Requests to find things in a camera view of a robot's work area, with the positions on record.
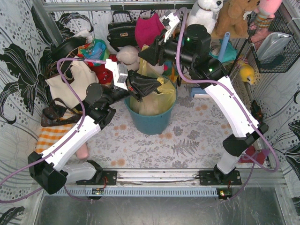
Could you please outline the yellow trash bag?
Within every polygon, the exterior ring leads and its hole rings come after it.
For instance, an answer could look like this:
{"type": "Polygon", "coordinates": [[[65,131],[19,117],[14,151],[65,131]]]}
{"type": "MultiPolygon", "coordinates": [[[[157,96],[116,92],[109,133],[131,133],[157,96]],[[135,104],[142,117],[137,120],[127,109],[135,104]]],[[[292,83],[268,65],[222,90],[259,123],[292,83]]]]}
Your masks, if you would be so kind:
{"type": "Polygon", "coordinates": [[[144,97],[142,102],[138,102],[133,97],[129,99],[129,108],[144,116],[155,116],[166,112],[173,106],[177,96],[173,83],[154,71],[151,66],[147,61],[140,58],[137,72],[147,77],[156,78],[162,85],[158,87],[157,91],[144,97]]]}

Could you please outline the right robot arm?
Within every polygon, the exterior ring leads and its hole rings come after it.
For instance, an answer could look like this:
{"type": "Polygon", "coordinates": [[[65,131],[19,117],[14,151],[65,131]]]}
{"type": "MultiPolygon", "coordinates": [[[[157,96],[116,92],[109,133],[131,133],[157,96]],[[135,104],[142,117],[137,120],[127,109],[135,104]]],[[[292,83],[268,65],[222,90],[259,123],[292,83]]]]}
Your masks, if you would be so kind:
{"type": "Polygon", "coordinates": [[[163,30],[156,36],[154,43],[138,55],[153,66],[163,64],[166,60],[187,66],[192,81],[196,81],[217,103],[233,134],[223,141],[225,152],[210,176],[217,184],[240,185],[241,181],[233,181],[237,177],[234,171],[236,164],[247,148],[268,131],[268,126],[259,123],[248,112],[222,63],[209,55],[211,35],[203,25],[189,25],[184,41],[171,38],[165,41],[166,36],[167,31],[163,30]]]}

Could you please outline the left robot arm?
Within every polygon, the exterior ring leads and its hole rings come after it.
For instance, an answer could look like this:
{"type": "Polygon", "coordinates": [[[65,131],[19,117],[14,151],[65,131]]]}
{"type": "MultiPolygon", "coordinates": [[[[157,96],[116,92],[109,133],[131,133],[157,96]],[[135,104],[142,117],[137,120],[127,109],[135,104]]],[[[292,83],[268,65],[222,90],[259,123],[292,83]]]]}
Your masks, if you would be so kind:
{"type": "Polygon", "coordinates": [[[125,88],[108,87],[92,83],[86,89],[85,112],[80,121],[60,140],[42,153],[28,156],[30,176],[50,195],[57,193],[67,183],[79,185],[105,185],[103,168],[93,160],[67,165],[67,161],[93,135],[103,130],[113,119],[116,110],[110,106],[129,96],[138,101],[158,91],[164,84],[162,78],[140,75],[130,70],[125,88]]]}

